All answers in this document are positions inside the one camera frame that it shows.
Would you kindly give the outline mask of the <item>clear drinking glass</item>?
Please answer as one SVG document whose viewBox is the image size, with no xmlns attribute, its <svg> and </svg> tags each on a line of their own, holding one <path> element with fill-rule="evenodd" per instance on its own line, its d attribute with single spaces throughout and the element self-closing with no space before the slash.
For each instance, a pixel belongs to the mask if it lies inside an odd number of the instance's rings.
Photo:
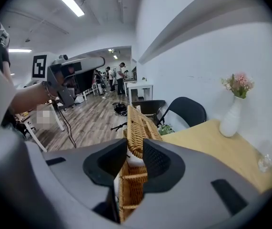
<svg viewBox="0 0 272 229">
<path fill-rule="evenodd" d="M 269 154 L 261 155 L 258 160 L 258 167 L 261 172 L 268 172 L 272 168 L 271 156 Z"/>
</svg>

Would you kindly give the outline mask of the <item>light wooden table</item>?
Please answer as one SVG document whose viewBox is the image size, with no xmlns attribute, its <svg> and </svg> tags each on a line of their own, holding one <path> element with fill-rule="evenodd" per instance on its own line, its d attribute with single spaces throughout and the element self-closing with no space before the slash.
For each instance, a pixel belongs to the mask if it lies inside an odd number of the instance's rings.
<svg viewBox="0 0 272 229">
<path fill-rule="evenodd" d="M 260 152 L 241 135 L 224 137 L 219 132 L 220 121 L 208 120 L 202 124 L 163 135 L 163 141 L 209 154 L 242 175 L 262 193 L 272 188 L 272 168 L 261 172 Z"/>
</svg>

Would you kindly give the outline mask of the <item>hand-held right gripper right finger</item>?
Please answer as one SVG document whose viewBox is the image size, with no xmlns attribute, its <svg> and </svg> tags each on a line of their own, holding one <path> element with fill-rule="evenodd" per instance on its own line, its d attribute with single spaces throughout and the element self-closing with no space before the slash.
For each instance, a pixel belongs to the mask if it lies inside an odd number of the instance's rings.
<svg viewBox="0 0 272 229">
<path fill-rule="evenodd" d="M 211 155 L 144 139 L 148 180 L 124 226 L 131 229 L 235 229 L 272 196 Z"/>
</svg>

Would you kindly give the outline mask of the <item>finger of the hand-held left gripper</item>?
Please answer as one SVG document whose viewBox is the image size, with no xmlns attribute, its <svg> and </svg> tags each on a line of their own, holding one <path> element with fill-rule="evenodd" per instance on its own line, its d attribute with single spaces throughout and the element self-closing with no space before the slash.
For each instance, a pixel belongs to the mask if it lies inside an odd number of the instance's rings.
<svg viewBox="0 0 272 229">
<path fill-rule="evenodd" d="M 74 78 L 80 93 L 92 87 L 95 70 L 104 65 L 103 57 L 89 57 L 70 62 L 69 67 L 74 68 Z"/>
</svg>

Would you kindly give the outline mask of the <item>wicker storage basket with lid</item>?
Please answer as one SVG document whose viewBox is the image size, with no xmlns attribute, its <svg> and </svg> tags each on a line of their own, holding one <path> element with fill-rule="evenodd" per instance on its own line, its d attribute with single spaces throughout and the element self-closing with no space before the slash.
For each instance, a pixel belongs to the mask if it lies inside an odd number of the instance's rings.
<svg viewBox="0 0 272 229">
<path fill-rule="evenodd" d="M 143 140 L 162 140 L 154 122 L 132 106 L 127 109 L 127 128 L 123 130 L 127 148 L 136 157 L 143 158 Z M 146 166 L 130 167 L 125 161 L 119 174 L 119 216 L 123 223 L 143 199 L 143 185 L 148 180 Z"/>
</svg>

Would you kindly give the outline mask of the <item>white side table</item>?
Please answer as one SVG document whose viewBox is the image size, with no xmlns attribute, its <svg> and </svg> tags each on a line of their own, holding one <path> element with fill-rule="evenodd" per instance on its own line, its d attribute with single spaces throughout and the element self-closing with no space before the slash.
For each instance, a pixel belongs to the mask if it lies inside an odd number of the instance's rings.
<svg viewBox="0 0 272 229">
<path fill-rule="evenodd" d="M 33 130 L 50 130 L 53 125 L 57 124 L 59 129 L 64 131 L 64 127 L 51 102 L 40 104 L 33 110 L 22 114 L 16 114 L 15 116 L 18 122 L 26 126 L 26 130 L 43 152 L 47 152 L 47 149 L 39 141 Z"/>
</svg>

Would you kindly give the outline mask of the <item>black folding chair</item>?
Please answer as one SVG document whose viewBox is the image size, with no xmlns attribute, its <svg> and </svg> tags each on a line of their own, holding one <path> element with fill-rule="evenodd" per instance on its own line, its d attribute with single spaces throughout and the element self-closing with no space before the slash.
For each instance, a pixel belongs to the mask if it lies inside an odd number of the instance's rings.
<svg viewBox="0 0 272 229">
<path fill-rule="evenodd" d="M 189 127 L 193 127 L 207 121 L 207 114 L 204 107 L 200 103 L 182 96 L 172 101 L 161 119 L 158 121 L 157 125 L 160 125 L 161 123 L 164 124 L 164 118 L 169 111 L 180 116 L 189 125 Z"/>
</svg>

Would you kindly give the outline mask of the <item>black chair with patterned cushion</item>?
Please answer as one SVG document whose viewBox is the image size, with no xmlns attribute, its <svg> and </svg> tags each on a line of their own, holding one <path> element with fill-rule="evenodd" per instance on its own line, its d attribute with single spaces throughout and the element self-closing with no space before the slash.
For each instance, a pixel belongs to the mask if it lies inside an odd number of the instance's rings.
<svg viewBox="0 0 272 229">
<path fill-rule="evenodd" d="M 141 113 L 157 124 L 159 122 L 157 115 L 165 103 L 164 100 L 134 101 L 132 106 L 135 108 L 139 106 Z"/>
</svg>

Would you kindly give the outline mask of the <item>green artificial plant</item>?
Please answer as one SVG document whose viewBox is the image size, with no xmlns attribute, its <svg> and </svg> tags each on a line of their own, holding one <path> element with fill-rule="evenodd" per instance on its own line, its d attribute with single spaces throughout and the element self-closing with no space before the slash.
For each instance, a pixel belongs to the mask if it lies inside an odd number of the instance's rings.
<svg viewBox="0 0 272 229">
<path fill-rule="evenodd" d="M 174 130 L 172 129 L 170 125 L 164 124 L 164 125 L 158 126 L 158 132 L 160 135 L 167 135 L 167 134 L 174 133 Z"/>
</svg>

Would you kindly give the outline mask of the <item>white rectangular table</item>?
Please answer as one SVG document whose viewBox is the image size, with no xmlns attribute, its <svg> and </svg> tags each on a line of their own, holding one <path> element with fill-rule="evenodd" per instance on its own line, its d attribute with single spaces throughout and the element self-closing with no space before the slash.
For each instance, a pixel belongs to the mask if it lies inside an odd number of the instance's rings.
<svg viewBox="0 0 272 229">
<path fill-rule="evenodd" d="M 128 82 L 127 88 L 129 92 L 129 103 L 132 105 L 132 99 L 131 99 L 131 90 L 133 89 L 149 89 L 149 100 L 153 100 L 153 84 L 147 83 L 147 82 Z"/>
</svg>

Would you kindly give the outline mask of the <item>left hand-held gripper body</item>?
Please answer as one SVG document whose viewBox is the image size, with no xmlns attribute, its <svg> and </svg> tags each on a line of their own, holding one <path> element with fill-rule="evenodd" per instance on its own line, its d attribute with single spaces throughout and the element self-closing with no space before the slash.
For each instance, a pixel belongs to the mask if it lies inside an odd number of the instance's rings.
<svg viewBox="0 0 272 229">
<path fill-rule="evenodd" d="M 69 66 L 68 56 L 57 55 L 51 52 L 41 52 L 33 56 L 31 79 L 43 82 L 52 95 L 51 99 L 59 98 L 63 108 L 74 104 L 74 98 L 67 86 L 58 84 L 55 73 L 63 66 Z"/>
</svg>

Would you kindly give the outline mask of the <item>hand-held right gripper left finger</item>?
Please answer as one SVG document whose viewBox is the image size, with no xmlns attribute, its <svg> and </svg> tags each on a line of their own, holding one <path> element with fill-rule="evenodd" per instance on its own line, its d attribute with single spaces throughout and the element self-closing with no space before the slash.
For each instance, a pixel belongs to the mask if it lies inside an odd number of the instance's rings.
<svg viewBox="0 0 272 229">
<path fill-rule="evenodd" d="M 118 225 L 114 180 L 127 142 L 42 153 L 0 128 L 0 197 L 28 225 Z"/>
</svg>

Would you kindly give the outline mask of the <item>pink flower bouquet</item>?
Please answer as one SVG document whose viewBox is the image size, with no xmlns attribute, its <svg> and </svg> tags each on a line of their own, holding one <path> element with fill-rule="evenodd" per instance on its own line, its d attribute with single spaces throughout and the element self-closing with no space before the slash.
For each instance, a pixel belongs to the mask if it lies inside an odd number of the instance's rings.
<svg viewBox="0 0 272 229">
<path fill-rule="evenodd" d="M 221 83 L 226 90 L 241 99 L 245 99 L 247 93 L 254 87 L 254 81 L 246 73 L 233 73 L 228 78 L 221 78 Z"/>
</svg>

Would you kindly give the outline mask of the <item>black bag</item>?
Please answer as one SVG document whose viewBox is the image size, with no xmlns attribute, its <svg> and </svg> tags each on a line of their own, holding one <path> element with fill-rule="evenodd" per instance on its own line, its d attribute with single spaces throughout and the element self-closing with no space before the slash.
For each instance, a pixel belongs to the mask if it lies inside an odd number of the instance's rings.
<svg viewBox="0 0 272 229">
<path fill-rule="evenodd" d="M 126 116 L 127 115 L 127 106 L 123 103 L 113 103 L 112 104 L 114 111 L 118 115 Z"/>
</svg>

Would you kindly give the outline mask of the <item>person's left hand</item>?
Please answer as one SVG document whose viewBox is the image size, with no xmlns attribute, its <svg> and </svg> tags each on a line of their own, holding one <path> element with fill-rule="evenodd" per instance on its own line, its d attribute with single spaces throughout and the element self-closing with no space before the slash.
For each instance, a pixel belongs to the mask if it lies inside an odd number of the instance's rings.
<svg viewBox="0 0 272 229">
<path fill-rule="evenodd" d="M 62 86 L 72 87 L 73 80 L 72 77 L 75 73 L 75 70 L 71 66 L 63 66 L 60 70 L 55 73 L 55 78 L 58 84 Z"/>
</svg>

